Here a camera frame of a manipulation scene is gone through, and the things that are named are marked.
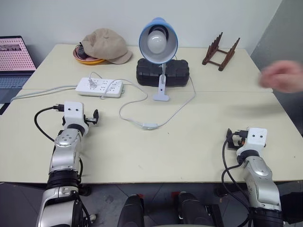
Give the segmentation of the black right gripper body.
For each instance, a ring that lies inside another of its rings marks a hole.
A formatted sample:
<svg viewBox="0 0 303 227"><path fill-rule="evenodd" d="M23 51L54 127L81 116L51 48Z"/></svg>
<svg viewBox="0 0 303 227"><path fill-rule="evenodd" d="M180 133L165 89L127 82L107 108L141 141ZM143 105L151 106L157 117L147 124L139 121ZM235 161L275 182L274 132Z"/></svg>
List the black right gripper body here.
<svg viewBox="0 0 303 227"><path fill-rule="evenodd" d="M239 130L232 132L231 129L228 128L226 133L228 149L237 150L243 147L247 136L248 136L247 130Z"/></svg>

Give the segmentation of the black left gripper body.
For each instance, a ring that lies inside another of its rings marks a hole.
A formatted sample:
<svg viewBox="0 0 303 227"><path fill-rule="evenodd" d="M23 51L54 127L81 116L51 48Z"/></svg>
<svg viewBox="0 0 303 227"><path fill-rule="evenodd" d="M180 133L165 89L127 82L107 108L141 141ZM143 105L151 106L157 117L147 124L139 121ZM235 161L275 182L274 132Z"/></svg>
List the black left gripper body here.
<svg viewBox="0 0 303 227"><path fill-rule="evenodd" d="M98 109L95 109L92 117L86 117L86 115L84 115L84 122L87 125L89 125L89 123L92 123L94 125L97 124L98 123L98 119L99 119Z"/></svg>

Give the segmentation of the person's bare hand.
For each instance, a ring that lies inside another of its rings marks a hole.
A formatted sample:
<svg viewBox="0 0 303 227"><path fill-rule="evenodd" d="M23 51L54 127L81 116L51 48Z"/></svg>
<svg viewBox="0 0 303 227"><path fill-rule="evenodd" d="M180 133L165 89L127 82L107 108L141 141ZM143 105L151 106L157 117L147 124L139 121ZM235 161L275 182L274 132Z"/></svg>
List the person's bare hand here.
<svg viewBox="0 0 303 227"><path fill-rule="evenodd" d="M276 61L261 71L258 83L279 92L302 92L303 65L295 61Z"/></svg>

